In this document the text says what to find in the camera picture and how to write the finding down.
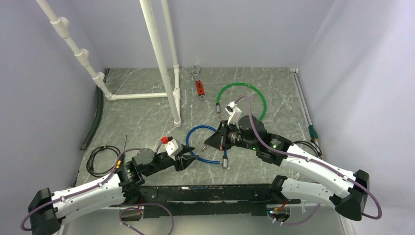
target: wire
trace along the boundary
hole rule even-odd
[[[276,210],[276,211],[281,210],[282,208],[284,208],[284,207],[285,207],[285,205],[287,205],[287,203],[288,203],[288,200],[285,200],[285,201],[284,201],[284,203],[282,204],[282,206],[280,206],[280,207],[276,207],[276,208],[274,208],[274,210]]]
[[[323,152],[322,149],[320,148],[320,146],[314,141],[314,140],[310,140],[320,151],[320,157],[323,158]]]
[[[243,95],[243,96],[239,97],[239,98],[235,101],[235,103],[237,103],[238,101],[240,101],[242,98],[246,98],[246,99],[248,100],[248,116],[249,116],[249,121],[250,121],[251,126],[252,126],[252,130],[254,131],[254,134],[255,134],[256,138],[258,139],[258,141],[259,141],[259,142],[260,142],[260,143],[261,143],[261,144],[262,144],[265,148],[267,148],[267,149],[271,150],[272,152],[278,153],[278,154],[290,155],[290,156],[293,156],[293,157],[296,157],[296,158],[300,158],[300,159],[308,160],[308,157],[306,157],[306,156],[299,155],[299,154],[295,154],[295,153],[289,153],[289,152],[280,151],[280,150],[274,149],[274,148],[270,147],[269,145],[267,145],[267,144],[264,142],[264,140],[262,140],[262,139],[261,139],[261,137],[260,137],[260,136],[259,136],[259,134],[258,134],[258,131],[257,131],[257,130],[256,130],[256,128],[255,128],[255,125],[254,125],[254,119],[252,118],[251,99],[250,99],[250,97],[249,97],[249,96],[247,96],[247,95]],[[310,161],[310,162],[314,162],[314,163],[316,163],[316,164],[318,164],[318,165],[320,165],[320,166],[323,166],[323,167],[325,167],[325,168],[329,169],[330,171],[334,172],[335,174],[337,174],[338,176],[340,176],[340,177],[342,177],[342,178],[346,176],[346,175],[342,174],[341,172],[337,171],[336,169],[332,168],[331,166],[327,165],[326,163],[324,163],[324,162],[323,162],[323,161],[321,161],[321,160],[310,159],[309,161]],[[348,180],[349,182],[353,183],[354,185],[356,185],[357,187],[359,187],[361,190],[363,190],[365,193],[367,193],[367,194],[368,194],[368,195],[369,195],[369,196],[373,199],[373,201],[374,201],[374,202],[375,202],[375,204],[376,204],[376,207],[377,207],[377,210],[378,210],[378,215],[377,215],[377,216],[368,215],[368,214],[366,214],[366,213],[362,213],[362,215],[363,215],[363,216],[365,216],[365,217],[367,217],[367,218],[371,218],[371,219],[380,219],[380,218],[382,217],[382,208],[381,208],[381,206],[380,206],[379,201],[378,201],[378,200],[377,200],[377,198],[375,197],[375,195],[373,195],[373,193],[372,193],[372,192],[370,192],[367,188],[365,188],[363,185],[361,185],[360,183],[356,182],[355,180],[350,179],[350,178],[348,178],[348,177],[346,177],[346,178],[347,178],[347,180]]]
[[[320,158],[321,154],[319,153],[319,151],[309,142],[306,141],[294,141],[294,144],[303,144],[309,148],[311,148],[313,150],[313,152],[315,153],[317,158]]]
[[[155,151],[156,154],[159,151],[159,149],[160,149],[160,147],[161,147],[162,144],[163,144],[162,141],[159,141],[159,143],[157,143],[157,147],[156,147],[156,151]]]
[[[216,132],[216,129],[215,129],[215,128],[213,128],[213,127],[211,127],[211,126],[200,125],[200,126],[193,127],[193,128],[189,131],[189,133],[187,134],[187,136],[186,136],[186,145],[187,145],[187,146],[190,146],[190,144],[189,144],[189,138],[190,138],[190,135],[191,135],[191,134],[192,134],[195,130],[197,130],[197,129],[201,129],[201,128],[206,128],[206,129],[209,129],[209,130],[212,130],[212,131]],[[191,155],[193,155],[193,156],[196,156],[196,154],[195,154],[193,151],[191,151],[191,152],[190,152],[190,154],[191,154]],[[227,155],[228,155],[228,153],[226,152],[226,150],[224,150],[224,151],[223,151],[223,155],[225,155],[225,156],[227,156]],[[201,157],[198,157],[198,158],[197,158],[197,160],[199,160],[199,161],[201,161],[201,162],[204,162],[204,163],[210,163],[210,164],[220,164],[220,161],[212,161],[212,160],[204,159],[204,158],[201,158]]]
[[[284,225],[284,226],[296,226],[296,225],[303,224],[303,223],[307,222],[309,219],[311,219],[311,217],[313,217],[316,214],[316,212],[319,210],[320,206],[321,206],[320,203],[317,204],[317,206],[314,208],[313,212],[311,212],[311,214],[309,216],[307,216],[307,218],[303,219],[302,221],[295,222],[295,223],[282,223],[282,225]]]
[[[105,69],[104,71],[104,82],[106,82],[108,73],[110,72],[110,69]],[[95,111],[95,117],[93,119],[91,128],[87,134],[87,136],[84,139],[84,142],[82,142],[81,150],[85,151],[87,150],[88,146],[90,145],[97,129],[99,126],[99,123],[102,119],[102,111],[104,109],[104,94],[98,86],[96,87],[96,97],[97,97],[97,105],[96,105],[96,111]]]
[[[162,204],[159,204],[159,203],[156,203],[156,202],[148,202],[148,203],[141,203],[141,204],[136,204],[136,205],[130,205],[130,206],[133,206],[133,207],[128,207],[128,208],[125,208],[125,209],[123,209],[122,211],[120,211],[120,213],[119,213],[119,221],[121,222],[121,224],[122,225],[124,225],[124,226],[126,226],[127,228],[129,228],[129,229],[131,229],[131,230],[133,230],[133,231],[135,231],[136,233],[139,233],[139,234],[141,234],[141,235],[145,235],[144,233],[142,233],[142,232],[140,232],[138,229],[136,229],[136,228],[134,228],[133,226],[130,226],[129,224],[127,224],[127,223],[125,223],[124,221],[122,221],[122,218],[121,218],[121,216],[122,216],[122,214],[124,213],[124,212],[126,212],[126,211],[137,211],[137,210],[139,210],[140,211],[140,209],[139,208],[137,208],[137,207],[142,207],[142,206],[157,206],[157,207],[160,207],[160,208],[162,208],[162,209],[164,209],[168,214],[169,214],[169,216],[170,216],[170,219],[171,219],[171,228],[170,228],[170,231],[167,233],[167,235],[170,235],[172,232],[173,232],[173,229],[174,229],[174,219],[173,219],[173,215],[172,215],[172,213],[165,207],[165,206],[163,206]]]
[[[278,221],[282,215],[287,216],[287,217],[284,218],[282,221]],[[268,218],[272,221],[273,224],[275,222],[279,222],[281,224],[281,223],[287,221],[287,219],[289,219],[290,216],[287,215],[287,214],[280,214],[280,213],[268,213]]]
[[[221,91],[219,92],[219,94],[218,94],[218,96],[217,96],[217,98],[216,98],[216,105],[219,105],[219,102],[220,102],[220,97],[221,97],[221,95],[222,95],[222,93],[226,90],[226,89],[228,89],[229,87],[233,87],[233,86],[245,86],[245,87],[249,87],[249,88],[251,88],[251,89],[253,89],[254,91],[256,91],[257,93],[258,93],[258,95],[261,97],[261,99],[262,99],[262,102],[264,103],[264,110],[262,111],[262,115],[261,115],[261,117],[259,117],[259,119],[258,120],[262,120],[263,118],[264,118],[264,116],[265,116],[265,114],[266,114],[266,112],[267,112],[267,101],[265,100],[265,97],[264,97],[264,95],[256,88],[256,87],[254,87],[253,85],[251,85],[251,84],[248,84],[248,83],[244,83],[244,82],[235,82],[235,83],[231,83],[231,84],[229,84],[229,85],[227,85],[227,86],[225,86],[224,88],[222,88],[221,89]]]
[[[104,146],[100,146],[100,147],[94,149],[92,151],[92,153],[90,154],[90,157],[87,160],[87,166],[86,166],[86,168],[87,168],[87,172],[90,175],[92,175],[92,176],[94,176],[96,178],[99,178],[99,177],[102,177],[102,176],[108,174],[111,171],[111,169],[112,169],[112,167],[111,167],[108,170],[103,171],[103,172],[95,172],[94,171],[93,162],[95,160],[96,155],[98,153],[100,153],[100,152],[105,151],[105,150],[111,150],[111,151],[115,152],[115,155],[116,156],[118,156],[121,153],[121,151],[117,147],[112,146],[112,145],[104,145]]]
[[[123,152],[121,152],[119,155],[118,155],[118,157],[117,157],[117,159],[116,159],[116,161],[115,161],[115,163],[114,163],[114,165],[113,165],[113,168],[111,169],[111,173],[110,174],[108,174],[108,176],[105,178],[105,179],[103,179],[102,181],[101,181],[101,183],[99,183],[99,184],[96,184],[96,185],[94,185],[94,186],[91,186],[91,187],[89,187],[89,188],[86,188],[86,189],[83,189],[83,190],[81,190],[81,191],[78,191],[78,192],[74,192],[74,193],[71,193],[71,194],[68,194],[66,197],[64,197],[64,198],[62,198],[62,197],[60,197],[60,198],[56,198],[56,199],[54,199],[54,200],[51,200],[51,201],[49,201],[49,202],[46,202],[45,204],[42,204],[42,205],[40,205],[39,207],[36,207],[35,209],[33,209],[31,212],[29,212],[24,218],[23,218],[23,221],[20,223],[20,228],[23,230],[23,231],[32,231],[32,229],[31,228],[26,228],[25,226],[24,226],[24,224],[26,223],[26,221],[32,216],[32,215],[34,215],[36,212],[38,212],[38,211],[40,211],[41,209],[43,209],[43,208],[45,208],[45,207],[47,207],[47,206],[49,206],[49,205],[52,205],[52,204],[54,204],[54,203],[56,203],[56,202],[59,202],[59,201],[62,201],[62,200],[68,200],[69,198],[72,198],[72,197],[74,197],[74,196],[78,196],[78,195],[80,195],[80,194],[82,194],[82,193],[85,193],[85,192],[89,192],[89,191],[91,191],[91,190],[93,190],[93,189],[95,189],[95,188],[98,188],[98,187],[102,187],[104,184],[106,184],[106,182],[107,181],[109,181],[113,176],[114,176],[114,172],[115,172],[115,168],[116,168],[116,164],[117,164],[117,162],[118,162],[118,160],[122,157],[122,155],[124,155],[126,152],[130,152],[130,151],[134,151],[134,150],[140,150],[140,148],[130,148],[130,149],[127,149],[127,150],[125,150],[125,151],[123,151]]]

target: pvc pipe frame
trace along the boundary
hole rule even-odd
[[[173,115],[174,125],[180,127],[182,120],[180,118],[180,87],[179,87],[179,63],[177,61],[176,46],[174,43],[173,29],[170,19],[170,13],[168,9],[167,0],[161,0],[164,20],[167,27],[167,34],[170,43],[171,54],[173,57],[173,70],[174,70],[174,91],[171,89],[170,79],[167,73],[167,66],[164,60],[163,50],[161,48],[160,37],[157,31],[156,20],[154,19],[153,9],[149,0],[140,0],[141,8],[143,10],[145,22],[147,24],[148,33],[150,34],[151,43],[153,45],[154,53],[156,55],[157,63],[159,65],[161,78],[163,80],[165,93],[149,93],[149,94],[112,94],[104,83],[104,74],[96,72],[88,60],[89,52],[84,48],[79,48],[72,37],[69,35],[68,26],[69,21],[65,17],[57,17],[46,0],[36,0],[38,5],[44,11],[49,18],[50,23],[55,28],[56,32],[61,36],[73,51],[75,57],[79,63],[88,71],[92,80],[102,90],[105,97],[108,100],[119,99],[140,99],[140,98],[156,98],[167,97],[171,112]]]

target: white wall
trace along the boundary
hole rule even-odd
[[[414,12],[412,0],[336,0],[300,66],[324,156],[367,171],[383,206],[358,235],[415,230]]]
[[[70,0],[104,66],[157,67],[139,0]],[[298,67],[334,0],[170,0],[180,66]],[[152,0],[167,64],[160,0]]]
[[[70,20],[72,37],[102,71],[70,3],[49,2]],[[0,234],[29,235],[20,222],[35,193],[75,180],[95,111],[95,84],[34,0],[1,0],[0,32]]]

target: marble-patterned floor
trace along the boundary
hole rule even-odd
[[[127,148],[149,147],[155,149],[163,136],[173,136],[185,143],[188,131],[197,125],[210,125],[217,128],[219,120],[227,119],[222,112],[219,117],[215,111],[216,96],[227,84],[245,82],[256,86],[267,100],[267,114],[263,119],[268,132],[282,135],[292,141],[306,140],[308,131],[300,100],[290,70],[288,68],[201,68],[200,78],[205,88],[206,100],[199,100],[195,81],[190,74],[192,68],[181,69],[180,88],[182,90],[181,117],[182,126],[176,128],[173,123],[167,98],[148,98],[104,101],[101,124],[89,148],[85,151],[78,174],[77,185],[90,182],[95,177],[86,171],[86,161],[91,151],[101,145],[115,145],[122,149],[125,135],[128,136]],[[171,84],[174,85],[173,71],[169,70]],[[116,94],[136,94],[164,92],[158,68],[146,69],[110,69],[106,82],[108,89]],[[252,98],[253,114],[261,116],[263,104],[260,96],[247,87],[232,87],[221,97],[222,109],[231,100],[243,94]],[[242,116],[247,114],[246,101],[238,103]],[[213,132],[208,129],[195,131],[190,145],[196,147],[195,153],[201,157],[218,160],[222,152],[207,148],[203,153],[204,140]],[[129,161],[135,152],[129,152]],[[291,170],[262,162],[255,152],[247,149],[232,148],[228,151],[229,169],[220,165],[195,161],[186,170],[176,172],[173,167],[147,177],[145,185],[210,185],[210,184],[254,184],[271,183],[276,175],[286,175],[294,179],[311,179]],[[95,171],[104,171],[114,164],[113,152],[102,152],[95,158]]]

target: black end cap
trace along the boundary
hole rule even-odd
[[[28,211],[32,212],[37,207],[52,200],[49,188],[39,190],[29,204]],[[52,235],[61,229],[62,221],[56,217],[52,205],[46,206],[30,217],[30,226],[33,235]]]
[[[367,172],[358,170],[353,175],[356,177],[356,182],[369,189],[369,174]],[[350,194],[345,198],[340,198],[334,194],[329,199],[335,205],[337,213],[348,219],[360,221],[365,210],[368,194],[356,185],[349,188],[348,191]]]

